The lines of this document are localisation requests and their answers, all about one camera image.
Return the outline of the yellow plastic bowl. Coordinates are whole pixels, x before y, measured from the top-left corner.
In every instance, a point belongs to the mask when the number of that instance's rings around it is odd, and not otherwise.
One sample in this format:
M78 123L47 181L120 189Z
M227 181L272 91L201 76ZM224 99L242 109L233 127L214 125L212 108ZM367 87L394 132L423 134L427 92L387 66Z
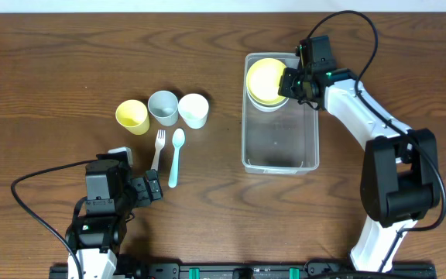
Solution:
M286 98L278 92L285 68L283 62L274 58L257 60L246 75L246 86L251 98L265 106L276 106L283 102Z

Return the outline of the grey plastic bowl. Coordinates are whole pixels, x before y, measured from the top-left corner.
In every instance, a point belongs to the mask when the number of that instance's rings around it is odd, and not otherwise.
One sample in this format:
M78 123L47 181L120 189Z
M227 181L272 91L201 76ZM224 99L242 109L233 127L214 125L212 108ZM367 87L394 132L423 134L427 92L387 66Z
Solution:
M258 103L252 97L252 95L249 93L249 91L247 91L247 96L248 96L249 101L252 103L252 105L261 112L275 112L278 109L281 109L289 101L288 98L284 98L282 101L279 101L278 103L276 103L274 105L263 105L263 104Z

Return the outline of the white plastic fork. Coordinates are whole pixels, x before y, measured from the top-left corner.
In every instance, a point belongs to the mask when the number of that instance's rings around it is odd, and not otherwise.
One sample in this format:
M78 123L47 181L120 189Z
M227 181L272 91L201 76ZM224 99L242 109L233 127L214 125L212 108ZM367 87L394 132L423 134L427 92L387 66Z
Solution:
M159 170L160 153L162 149L165 147L165 143L166 143L166 131L164 129L159 129L156 134L155 153L151 166L151 168L155 171Z

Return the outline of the mint green plastic spoon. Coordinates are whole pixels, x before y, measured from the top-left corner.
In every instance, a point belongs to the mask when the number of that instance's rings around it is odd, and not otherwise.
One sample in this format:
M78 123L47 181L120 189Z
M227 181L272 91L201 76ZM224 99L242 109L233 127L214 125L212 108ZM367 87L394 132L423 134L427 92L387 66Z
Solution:
M179 162L180 162L180 149L185 144L185 132L183 129L178 128L173 133L172 144L173 144L173 160L170 169L170 176L168 180L168 185L170 188L175 188L178 182L179 173Z

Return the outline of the yellow plastic cup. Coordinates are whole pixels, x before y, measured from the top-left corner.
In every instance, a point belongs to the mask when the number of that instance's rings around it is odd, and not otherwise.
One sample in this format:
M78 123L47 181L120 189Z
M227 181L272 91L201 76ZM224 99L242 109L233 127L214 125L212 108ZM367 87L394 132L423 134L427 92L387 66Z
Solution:
M140 136L150 127L147 107L138 100L127 100L121 103L116 111L117 122L130 133Z

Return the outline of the grey-blue plastic cup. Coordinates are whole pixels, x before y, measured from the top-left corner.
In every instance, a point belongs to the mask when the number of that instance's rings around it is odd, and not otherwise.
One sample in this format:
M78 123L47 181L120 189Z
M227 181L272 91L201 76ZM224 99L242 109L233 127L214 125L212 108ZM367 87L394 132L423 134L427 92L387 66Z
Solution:
M163 126L173 126L178 120L178 98L171 91L157 91L148 100L148 110Z

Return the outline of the white plastic cup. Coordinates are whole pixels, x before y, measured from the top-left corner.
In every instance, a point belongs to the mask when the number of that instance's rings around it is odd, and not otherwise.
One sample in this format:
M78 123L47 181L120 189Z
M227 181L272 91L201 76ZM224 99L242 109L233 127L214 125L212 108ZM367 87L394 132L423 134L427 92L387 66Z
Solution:
M208 118L208 100L195 93L185 95L178 103L178 112L190 128L200 129Z

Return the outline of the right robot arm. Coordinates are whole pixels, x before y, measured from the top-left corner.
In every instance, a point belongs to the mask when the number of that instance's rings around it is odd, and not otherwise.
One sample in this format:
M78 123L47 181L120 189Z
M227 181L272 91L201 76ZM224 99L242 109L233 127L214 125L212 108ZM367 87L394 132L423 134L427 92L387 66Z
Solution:
M349 69L285 68L279 95L336 117L364 150L360 195L367 217L350 252L356 270L389 272L393 257L427 212L446 206L429 129L393 118Z

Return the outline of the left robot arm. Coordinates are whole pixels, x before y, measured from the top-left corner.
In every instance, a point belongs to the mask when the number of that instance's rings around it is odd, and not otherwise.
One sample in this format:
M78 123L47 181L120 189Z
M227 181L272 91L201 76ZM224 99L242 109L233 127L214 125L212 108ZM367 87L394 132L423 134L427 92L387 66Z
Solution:
M74 213L66 240L72 253L67 260L67 277L122 278L134 271L119 273L119 250L127 232L132 210L163 198L157 170L133 177L129 163L95 160L86 165L87 196L81 202L86 212Z

